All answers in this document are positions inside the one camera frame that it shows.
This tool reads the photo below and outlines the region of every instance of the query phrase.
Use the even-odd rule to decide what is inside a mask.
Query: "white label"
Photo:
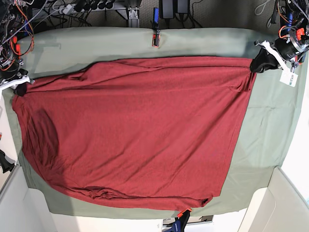
[[[283,70],[280,78],[280,82],[285,83],[288,86],[295,87],[298,75],[290,70]]]

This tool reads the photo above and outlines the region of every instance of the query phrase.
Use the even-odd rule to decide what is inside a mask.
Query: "white cable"
[[[32,4],[34,3],[34,0],[32,0],[31,3],[28,3],[28,2],[26,1],[26,3],[27,3],[28,5],[32,5]]]
[[[258,5],[258,6],[255,8],[255,10],[254,10],[254,14],[255,14],[255,15],[261,15],[261,14],[263,13],[264,9],[265,9],[266,4],[269,3],[270,1],[271,1],[271,0],[266,0],[264,3]]]
[[[41,9],[35,14],[35,16],[33,16],[26,24],[24,24],[20,29],[18,29],[13,35],[11,35],[8,39],[6,39],[3,43],[1,43],[1,45],[5,44],[6,42],[8,42],[10,39],[12,39],[18,32],[20,32],[23,28],[25,28],[25,26],[27,26],[29,23],[31,23],[31,21],[38,16],[39,13],[41,13],[41,11],[44,9],[44,7],[46,6],[48,0],[45,1],[45,3],[43,4],[43,6],[41,7]]]
[[[55,9],[55,4],[56,4],[58,1],[59,1],[59,0],[55,1],[55,2],[53,3],[53,5],[52,5],[52,9],[53,9],[54,11],[59,10],[59,9]]]
[[[51,16],[53,13],[58,12],[58,11],[64,9],[64,8],[65,8],[65,7],[60,8],[60,9],[55,10],[54,12],[50,13],[48,16],[46,16],[44,19],[42,19],[37,25],[35,25],[35,27],[34,27],[33,29],[35,29],[41,22],[43,22],[45,19],[47,19],[47,18],[48,18],[49,16]]]

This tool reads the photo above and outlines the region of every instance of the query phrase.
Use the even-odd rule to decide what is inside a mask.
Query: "clamp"
[[[175,218],[175,222],[172,224],[172,228],[165,232],[184,232],[184,228],[189,220],[190,212],[192,209],[186,209],[180,212]]]
[[[154,19],[153,19],[153,47],[159,47],[160,30],[159,30],[159,8],[154,7]]]

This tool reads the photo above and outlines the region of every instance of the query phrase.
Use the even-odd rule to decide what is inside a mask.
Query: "orange clamp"
[[[182,211],[177,215],[177,217],[180,218],[180,217],[183,215],[183,213],[184,213],[185,211],[187,211],[187,210],[189,210],[190,212],[192,212],[192,209],[188,208],[188,209],[182,210]]]

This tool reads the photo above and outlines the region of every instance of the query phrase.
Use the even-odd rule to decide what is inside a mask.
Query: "red fabric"
[[[54,189],[112,207],[183,210],[219,196],[255,76],[243,58],[127,59],[16,96],[23,152]]]

